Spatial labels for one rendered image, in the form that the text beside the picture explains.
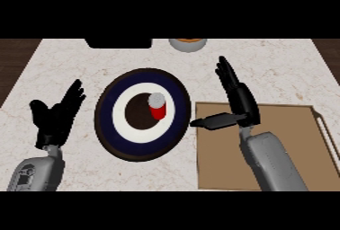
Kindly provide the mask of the grey bowl with orange content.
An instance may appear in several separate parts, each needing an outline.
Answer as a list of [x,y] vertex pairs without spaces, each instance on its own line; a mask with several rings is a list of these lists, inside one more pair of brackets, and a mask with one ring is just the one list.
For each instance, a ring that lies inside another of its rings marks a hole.
[[168,42],[177,51],[191,53],[204,47],[207,39],[170,39]]

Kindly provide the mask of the brown wooden tray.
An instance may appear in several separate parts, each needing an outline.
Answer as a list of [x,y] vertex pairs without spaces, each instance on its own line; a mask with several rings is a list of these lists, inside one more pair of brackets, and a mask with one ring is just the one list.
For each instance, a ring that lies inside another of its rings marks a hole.
[[[309,105],[261,104],[254,135],[279,138],[310,190],[340,190],[340,160],[322,116]],[[239,128],[196,129],[198,187],[211,190],[257,190],[253,170],[239,149]]]

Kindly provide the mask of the navy and white plate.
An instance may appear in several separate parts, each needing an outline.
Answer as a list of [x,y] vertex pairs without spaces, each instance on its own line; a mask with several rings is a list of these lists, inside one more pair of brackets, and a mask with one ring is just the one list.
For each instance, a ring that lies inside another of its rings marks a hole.
[[[165,116],[151,116],[148,99],[161,93]],[[189,93],[177,78],[157,68],[140,68],[118,76],[99,96],[94,128],[108,152],[131,162],[162,156],[185,136],[189,126]]]

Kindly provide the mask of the black appliance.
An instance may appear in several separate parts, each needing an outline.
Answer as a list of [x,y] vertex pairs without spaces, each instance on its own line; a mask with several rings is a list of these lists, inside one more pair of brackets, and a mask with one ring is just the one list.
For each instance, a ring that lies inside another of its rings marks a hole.
[[149,49],[151,39],[86,39],[91,49]]

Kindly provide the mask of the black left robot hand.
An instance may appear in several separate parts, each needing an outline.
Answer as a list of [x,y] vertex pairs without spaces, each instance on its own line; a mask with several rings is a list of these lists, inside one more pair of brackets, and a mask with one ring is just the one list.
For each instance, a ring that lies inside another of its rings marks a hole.
[[81,81],[75,80],[59,103],[47,108],[40,100],[29,102],[32,111],[32,124],[38,128],[35,147],[63,146],[71,129],[72,121],[86,99]]

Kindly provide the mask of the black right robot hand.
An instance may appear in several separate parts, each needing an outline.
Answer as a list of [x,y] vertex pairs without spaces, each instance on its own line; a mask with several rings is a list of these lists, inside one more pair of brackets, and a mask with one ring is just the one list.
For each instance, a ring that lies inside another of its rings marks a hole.
[[202,119],[193,120],[189,125],[207,130],[217,130],[233,125],[241,128],[260,124],[260,112],[256,98],[245,85],[238,79],[232,66],[223,56],[216,63],[216,74],[226,91],[230,113],[222,112]]

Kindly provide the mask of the red can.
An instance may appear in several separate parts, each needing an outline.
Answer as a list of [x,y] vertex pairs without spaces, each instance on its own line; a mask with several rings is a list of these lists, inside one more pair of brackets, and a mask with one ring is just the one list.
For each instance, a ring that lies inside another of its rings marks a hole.
[[152,93],[148,99],[151,116],[161,120],[165,116],[165,99],[161,93]]

